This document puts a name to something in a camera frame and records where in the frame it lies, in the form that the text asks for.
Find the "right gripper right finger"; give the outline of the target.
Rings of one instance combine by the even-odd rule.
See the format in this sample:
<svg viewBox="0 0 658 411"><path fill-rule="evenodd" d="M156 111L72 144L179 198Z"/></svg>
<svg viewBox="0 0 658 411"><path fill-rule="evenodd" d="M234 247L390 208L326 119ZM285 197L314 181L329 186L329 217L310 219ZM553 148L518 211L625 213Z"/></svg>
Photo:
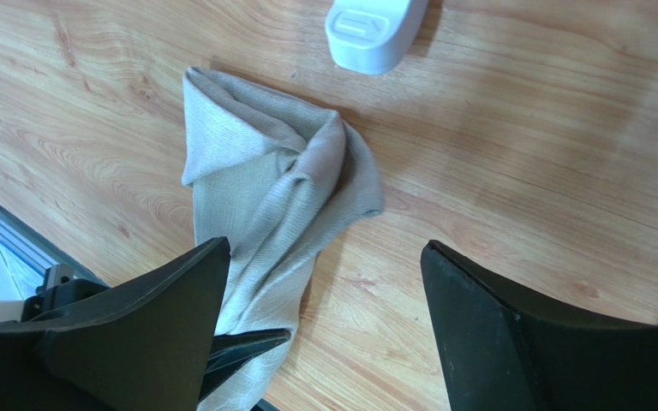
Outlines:
<svg viewBox="0 0 658 411"><path fill-rule="evenodd" d="M422 280L454 410L658 410L658 325L595 313L430 241Z"/></svg>

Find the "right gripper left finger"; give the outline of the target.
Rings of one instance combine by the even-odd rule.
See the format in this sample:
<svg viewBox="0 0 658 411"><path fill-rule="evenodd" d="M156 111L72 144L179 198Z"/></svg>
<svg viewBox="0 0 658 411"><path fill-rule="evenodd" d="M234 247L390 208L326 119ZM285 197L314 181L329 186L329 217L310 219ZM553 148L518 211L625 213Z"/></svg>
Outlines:
<svg viewBox="0 0 658 411"><path fill-rule="evenodd" d="M0 322L0 410L193 410L230 265L213 238L170 263L28 321Z"/></svg>

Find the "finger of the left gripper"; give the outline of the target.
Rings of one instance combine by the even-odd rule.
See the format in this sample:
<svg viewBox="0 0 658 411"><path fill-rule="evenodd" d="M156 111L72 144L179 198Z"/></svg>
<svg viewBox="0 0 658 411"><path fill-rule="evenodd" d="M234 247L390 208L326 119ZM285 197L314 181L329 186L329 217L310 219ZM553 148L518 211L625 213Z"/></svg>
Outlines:
<svg viewBox="0 0 658 411"><path fill-rule="evenodd" d="M289 340L290 332L286 329L249 331L214 337L202 379L199 402L209 397L249 361Z"/></svg>

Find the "beige cloth napkin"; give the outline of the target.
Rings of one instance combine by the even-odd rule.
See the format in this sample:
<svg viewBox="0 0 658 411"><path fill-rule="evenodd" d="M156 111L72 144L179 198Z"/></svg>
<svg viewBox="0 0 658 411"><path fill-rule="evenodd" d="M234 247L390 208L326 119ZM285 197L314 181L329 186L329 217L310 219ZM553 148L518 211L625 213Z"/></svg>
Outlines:
<svg viewBox="0 0 658 411"><path fill-rule="evenodd" d="M317 255L383 211L373 153L337 111L288 93L200 67L182 86L194 237L230 243L215 332L295 334Z"/></svg>

